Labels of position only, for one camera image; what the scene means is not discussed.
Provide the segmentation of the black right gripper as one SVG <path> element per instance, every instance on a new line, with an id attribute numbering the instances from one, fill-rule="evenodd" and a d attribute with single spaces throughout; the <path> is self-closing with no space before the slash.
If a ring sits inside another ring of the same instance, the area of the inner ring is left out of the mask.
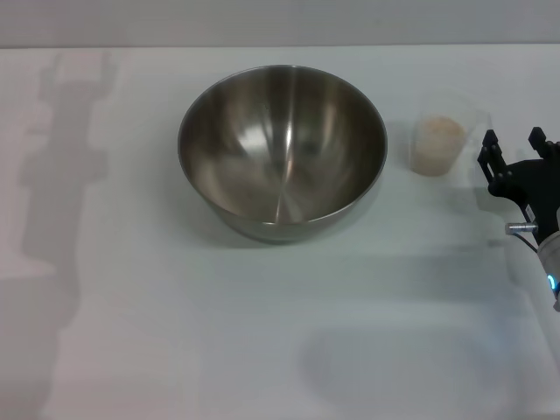
<path id="1" fill-rule="evenodd" d="M 498 137 L 488 129 L 482 140 L 477 161 L 488 191 L 498 198 L 513 201 L 527 222 L 537 225 L 536 240 L 546 240 L 559 231 L 559 142 L 547 139 L 540 127 L 534 127 L 528 141 L 539 159 L 506 164 Z"/>

